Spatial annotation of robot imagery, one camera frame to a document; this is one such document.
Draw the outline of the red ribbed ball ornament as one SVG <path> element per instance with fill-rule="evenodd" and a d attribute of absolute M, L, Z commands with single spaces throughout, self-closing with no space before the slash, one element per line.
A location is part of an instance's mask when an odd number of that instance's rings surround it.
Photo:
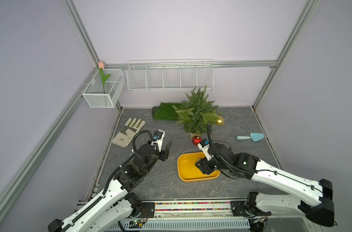
<path fill-rule="evenodd" d="M 194 136 L 194 137 L 192 138 L 192 143 L 193 143 L 193 145 L 195 145 L 195 146 L 197 146 L 201 141 L 202 141 L 202 138 L 199 137 L 199 136 Z"/>

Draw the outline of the gold ball ornament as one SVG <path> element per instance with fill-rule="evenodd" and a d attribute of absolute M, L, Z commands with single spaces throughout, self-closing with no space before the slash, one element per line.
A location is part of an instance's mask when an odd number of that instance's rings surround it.
<path fill-rule="evenodd" d="M 224 123 L 225 123 L 225 119 L 222 116 L 219 116 L 215 124 L 217 126 L 222 126 L 224 125 Z"/>

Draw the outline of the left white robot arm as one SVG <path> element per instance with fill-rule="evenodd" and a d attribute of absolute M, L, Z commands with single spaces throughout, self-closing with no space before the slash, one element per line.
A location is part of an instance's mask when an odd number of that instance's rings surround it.
<path fill-rule="evenodd" d="M 157 161 L 166 161 L 171 143 L 162 148 L 165 131 L 142 130 L 131 142 L 131 156 L 111 174 L 104 189 L 80 210 L 64 220 L 55 219 L 50 232 L 104 232 L 128 217 L 139 216 L 142 201 L 132 192 L 149 174 Z"/>

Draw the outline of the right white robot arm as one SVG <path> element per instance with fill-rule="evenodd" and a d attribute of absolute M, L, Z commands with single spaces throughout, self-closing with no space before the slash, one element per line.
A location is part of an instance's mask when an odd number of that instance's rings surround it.
<path fill-rule="evenodd" d="M 245 178 L 286 193 L 283 196 L 265 196 L 256 191 L 250 192 L 244 203 L 231 203 L 235 217 L 248 218 L 253 222 L 257 217 L 267 219 L 272 213 L 283 212 L 305 216 L 320 226 L 333 227 L 337 224 L 331 181 L 305 179 L 280 170 L 248 153 L 234 154 L 231 149 L 214 141 L 210 124 L 207 124 L 206 130 L 206 139 L 199 136 L 192 138 L 193 144 L 204 154 L 204 158 L 195 163 L 202 174 L 220 171 L 230 179 Z"/>

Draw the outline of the small green christmas tree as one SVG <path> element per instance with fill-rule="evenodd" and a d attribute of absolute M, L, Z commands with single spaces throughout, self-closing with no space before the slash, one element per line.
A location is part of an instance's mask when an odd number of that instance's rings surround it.
<path fill-rule="evenodd" d="M 215 124 L 222 115 L 218 112 L 218 105 L 208 99 L 207 87 L 194 88 L 187 99 L 179 105 L 174 104 L 173 109 L 177 114 L 177 122 L 183 125 L 186 133 L 201 136 L 207 133 L 207 124 Z"/>

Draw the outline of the yellow plastic tray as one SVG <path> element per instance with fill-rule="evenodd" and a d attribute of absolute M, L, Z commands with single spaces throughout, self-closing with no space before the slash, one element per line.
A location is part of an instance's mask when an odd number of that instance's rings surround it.
<path fill-rule="evenodd" d="M 195 182 L 216 179 L 220 176 L 219 171 L 213 171 L 210 175 L 204 175 L 195 163 L 204 158 L 202 152 L 182 154 L 177 159 L 178 176 L 184 182 Z"/>

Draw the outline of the cream and green work glove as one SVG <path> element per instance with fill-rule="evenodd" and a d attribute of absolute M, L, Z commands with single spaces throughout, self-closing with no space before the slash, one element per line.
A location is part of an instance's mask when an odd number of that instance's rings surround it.
<path fill-rule="evenodd" d="M 140 132 L 145 126 L 146 122 L 142 119 L 129 118 L 116 136 L 112 139 L 111 143 L 122 148 L 126 148 L 134 136 Z"/>

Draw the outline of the green artificial grass mat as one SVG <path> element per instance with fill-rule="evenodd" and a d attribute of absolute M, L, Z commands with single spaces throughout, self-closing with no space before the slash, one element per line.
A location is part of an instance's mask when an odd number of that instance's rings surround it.
<path fill-rule="evenodd" d="M 154 120 L 178 120 L 178 114 L 173 106 L 179 107 L 181 103 L 177 102 L 162 102 L 159 106 L 152 108 L 152 117 Z"/>

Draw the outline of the teal garden trowel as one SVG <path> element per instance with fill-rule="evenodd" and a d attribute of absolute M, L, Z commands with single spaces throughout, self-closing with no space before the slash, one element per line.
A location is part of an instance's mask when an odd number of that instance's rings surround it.
<path fill-rule="evenodd" d="M 249 136 L 236 136 L 237 140 L 252 140 L 253 142 L 258 142 L 265 138 L 262 133 L 250 133 Z"/>

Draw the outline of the small white mesh basket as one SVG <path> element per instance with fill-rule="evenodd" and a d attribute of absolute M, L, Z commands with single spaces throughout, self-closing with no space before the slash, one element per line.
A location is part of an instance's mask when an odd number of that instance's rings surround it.
<path fill-rule="evenodd" d="M 104 69 L 104 74 L 111 74 L 105 83 L 105 92 L 101 75 L 97 70 L 88 85 L 83 90 L 83 97 L 91 108 L 119 108 L 118 100 L 123 90 L 125 80 L 121 69 Z"/>

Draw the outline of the pink artificial tulip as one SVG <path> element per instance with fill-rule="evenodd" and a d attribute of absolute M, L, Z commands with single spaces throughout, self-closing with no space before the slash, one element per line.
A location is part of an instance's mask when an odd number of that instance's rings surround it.
<path fill-rule="evenodd" d="M 102 86 L 103 86 L 103 93 L 106 94 L 105 92 L 105 83 L 107 81 L 107 79 L 110 77 L 111 74 L 104 74 L 104 68 L 105 68 L 105 64 L 103 61 L 100 61 L 98 63 L 98 68 L 99 68 L 99 73 L 101 75 L 101 80 L 102 80 Z"/>

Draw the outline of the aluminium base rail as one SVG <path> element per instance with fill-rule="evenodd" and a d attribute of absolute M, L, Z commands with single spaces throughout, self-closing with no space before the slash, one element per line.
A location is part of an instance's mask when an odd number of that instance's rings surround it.
<path fill-rule="evenodd" d="M 209 231 L 248 229 L 275 232 L 279 222 L 298 219 L 301 231 L 321 232 L 291 195 L 251 194 L 248 199 L 140 201 L 135 197 L 99 209 L 89 204 L 58 224 L 60 232 Z"/>

